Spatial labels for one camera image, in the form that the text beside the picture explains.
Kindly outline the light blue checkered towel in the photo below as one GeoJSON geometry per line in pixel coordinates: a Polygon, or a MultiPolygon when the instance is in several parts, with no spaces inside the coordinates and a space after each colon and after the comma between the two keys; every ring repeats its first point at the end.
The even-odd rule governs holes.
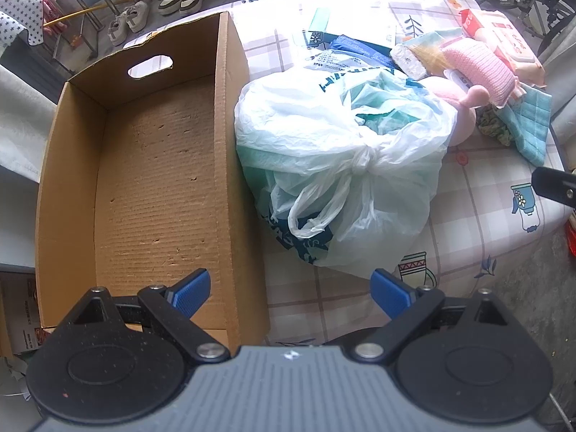
{"type": "Polygon", "coordinates": [[[553,98],[543,91],[520,84],[525,94],[496,111],[510,131],[518,152],[533,166],[542,167],[546,158],[553,98]]]}

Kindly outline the green floral scrunchie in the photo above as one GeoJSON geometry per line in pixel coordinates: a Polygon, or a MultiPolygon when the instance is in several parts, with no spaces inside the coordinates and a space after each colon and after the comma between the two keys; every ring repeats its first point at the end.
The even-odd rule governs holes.
{"type": "Polygon", "coordinates": [[[503,146],[509,147],[513,144],[512,133],[492,106],[483,106],[476,110],[476,127],[484,136],[497,139],[503,146]]]}

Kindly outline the pink white plush doll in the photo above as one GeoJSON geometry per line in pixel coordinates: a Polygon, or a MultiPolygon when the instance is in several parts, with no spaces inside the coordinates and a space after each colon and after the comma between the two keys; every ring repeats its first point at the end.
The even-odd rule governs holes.
{"type": "Polygon", "coordinates": [[[467,140],[476,127],[476,109],[489,103],[487,89],[473,85],[465,91],[455,82],[437,76],[424,78],[420,83],[457,110],[456,124],[449,145],[456,146],[467,140]]]}

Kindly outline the brown cardboard box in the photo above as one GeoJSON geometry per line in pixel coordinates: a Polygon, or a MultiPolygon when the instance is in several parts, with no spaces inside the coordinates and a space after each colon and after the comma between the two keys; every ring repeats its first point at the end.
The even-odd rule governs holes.
{"type": "Polygon", "coordinates": [[[269,332],[259,221],[234,139],[249,67],[227,12],[100,59],[63,88],[38,192],[40,323],[94,286],[115,296],[211,277],[194,322],[230,348],[269,332]]]}

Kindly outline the white plastic shopping bag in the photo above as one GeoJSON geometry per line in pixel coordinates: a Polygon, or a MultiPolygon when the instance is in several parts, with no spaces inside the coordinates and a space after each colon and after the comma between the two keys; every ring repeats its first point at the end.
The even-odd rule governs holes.
{"type": "Polygon", "coordinates": [[[256,79],[234,110],[258,213],[310,264],[394,270],[424,229],[456,110],[381,66],[293,67],[256,79]]]}

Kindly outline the pink wet wipes pack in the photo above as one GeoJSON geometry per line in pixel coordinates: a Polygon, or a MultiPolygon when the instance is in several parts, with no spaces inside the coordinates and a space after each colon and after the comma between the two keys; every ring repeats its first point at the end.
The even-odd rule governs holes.
{"type": "Polygon", "coordinates": [[[467,36],[487,45],[521,82],[546,87],[544,67],[506,15],[499,11],[463,9],[460,18],[467,36]]]}

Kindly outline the beige packaged cloth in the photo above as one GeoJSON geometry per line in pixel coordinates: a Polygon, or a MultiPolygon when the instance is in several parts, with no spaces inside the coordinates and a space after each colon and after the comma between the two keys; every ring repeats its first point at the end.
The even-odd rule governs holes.
{"type": "Polygon", "coordinates": [[[446,69],[451,69],[442,53],[442,48],[452,42],[463,38],[465,34],[462,29],[454,28],[427,32],[417,37],[405,40],[402,45],[407,47],[414,56],[422,63],[427,73],[432,76],[443,76],[446,69]]]}

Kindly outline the gold tissue pack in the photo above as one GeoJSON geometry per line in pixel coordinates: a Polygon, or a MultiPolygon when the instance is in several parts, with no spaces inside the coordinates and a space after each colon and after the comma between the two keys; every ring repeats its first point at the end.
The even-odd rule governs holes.
{"type": "Polygon", "coordinates": [[[427,69],[412,51],[403,46],[395,45],[390,52],[392,60],[410,78],[419,81],[428,76],[427,69]]]}

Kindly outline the grey sofa cover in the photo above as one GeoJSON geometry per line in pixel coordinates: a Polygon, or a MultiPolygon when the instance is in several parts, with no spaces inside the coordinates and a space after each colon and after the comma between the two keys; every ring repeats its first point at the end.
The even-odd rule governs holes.
{"type": "Polygon", "coordinates": [[[56,105],[4,66],[0,85],[1,166],[39,183],[56,105]]]}

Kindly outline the blue white tissue pack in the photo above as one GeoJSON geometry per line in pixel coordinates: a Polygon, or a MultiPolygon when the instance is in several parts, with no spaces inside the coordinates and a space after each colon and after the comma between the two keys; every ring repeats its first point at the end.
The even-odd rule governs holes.
{"type": "Polygon", "coordinates": [[[365,67],[385,67],[395,71],[395,63],[390,57],[345,35],[338,36],[327,50],[314,55],[311,65],[332,72],[365,67]]]}

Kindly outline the polka dot cloth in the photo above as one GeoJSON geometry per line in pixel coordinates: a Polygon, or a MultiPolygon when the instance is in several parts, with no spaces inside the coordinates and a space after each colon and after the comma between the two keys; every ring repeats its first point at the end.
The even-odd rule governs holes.
{"type": "Polygon", "coordinates": [[[44,42],[43,0],[0,0],[1,53],[10,47],[22,32],[27,33],[29,46],[44,42]]]}

